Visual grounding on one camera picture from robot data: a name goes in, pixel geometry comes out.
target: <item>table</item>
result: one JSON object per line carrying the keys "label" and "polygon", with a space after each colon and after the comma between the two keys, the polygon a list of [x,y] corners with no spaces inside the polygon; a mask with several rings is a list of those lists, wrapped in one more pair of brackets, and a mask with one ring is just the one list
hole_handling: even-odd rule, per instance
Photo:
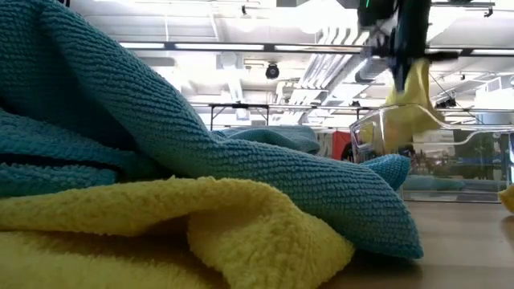
{"label": "table", "polygon": [[514,215],[502,205],[407,202],[425,257],[357,252],[323,289],[514,288]]}

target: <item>security camera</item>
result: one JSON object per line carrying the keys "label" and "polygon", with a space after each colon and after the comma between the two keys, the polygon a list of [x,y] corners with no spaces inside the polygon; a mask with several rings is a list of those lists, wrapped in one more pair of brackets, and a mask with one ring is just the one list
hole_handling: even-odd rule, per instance
{"label": "security camera", "polygon": [[276,63],[269,63],[266,69],[266,78],[267,79],[276,79],[279,77],[280,70],[279,67],[276,66]]}

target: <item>plastic container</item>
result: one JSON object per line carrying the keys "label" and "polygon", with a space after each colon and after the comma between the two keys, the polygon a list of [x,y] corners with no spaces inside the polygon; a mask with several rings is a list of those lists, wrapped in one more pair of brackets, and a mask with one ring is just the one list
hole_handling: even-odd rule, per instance
{"label": "plastic container", "polygon": [[[422,121],[398,123],[402,117]],[[498,202],[514,177],[513,125],[447,124],[407,104],[370,112],[350,133],[357,163],[388,153],[410,158],[399,190],[407,201]]]}

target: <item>towel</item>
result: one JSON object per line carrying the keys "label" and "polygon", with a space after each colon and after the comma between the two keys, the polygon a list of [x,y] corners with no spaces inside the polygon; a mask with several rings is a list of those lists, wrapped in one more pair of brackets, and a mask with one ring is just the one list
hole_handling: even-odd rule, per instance
{"label": "towel", "polygon": [[396,153],[399,147],[411,142],[414,135],[440,128],[438,121],[444,121],[444,117],[430,102],[429,68],[430,62],[427,59],[414,62],[406,78],[404,92],[398,93],[393,88],[384,103],[384,107],[400,107],[385,110],[383,114],[367,119],[360,133],[364,142],[372,143],[377,151]]}
{"label": "towel", "polygon": [[279,190],[209,177],[3,199],[0,230],[17,289],[316,288],[354,252]]}
{"label": "towel", "polygon": [[514,213],[514,185],[510,185],[507,189],[498,193],[498,197],[505,209]]}
{"label": "towel", "polygon": [[320,143],[316,134],[308,126],[267,126],[261,128],[228,128],[218,131],[222,136],[233,140],[252,140],[264,144],[278,145],[300,152],[317,154]]}
{"label": "towel", "polygon": [[456,191],[465,186],[460,180],[423,175],[411,175],[403,183],[405,190]]}
{"label": "towel", "polygon": [[403,172],[402,158],[355,165],[213,134],[165,79],[53,0],[1,0],[0,34],[1,118],[9,123],[1,120],[0,157],[6,149],[11,157],[0,160],[0,185],[50,181],[62,190],[104,185],[117,170],[116,182],[155,179],[159,167],[261,181],[361,249],[422,256],[414,220],[386,181]]}

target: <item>black robot mount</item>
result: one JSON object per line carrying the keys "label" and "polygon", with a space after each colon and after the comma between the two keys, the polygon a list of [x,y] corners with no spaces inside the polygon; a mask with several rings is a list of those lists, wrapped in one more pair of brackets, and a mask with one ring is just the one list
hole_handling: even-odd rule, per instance
{"label": "black robot mount", "polygon": [[387,59],[399,92],[405,89],[407,74],[418,59],[431,62],[457,59],[458,52],[440,51],[426,53],[426,35],[429,27],[431,0],[360,0],[357,8],[359,24],[370,30],[380,30],[381,25],[396,17],[396,26],[381,42],[363,53]]}

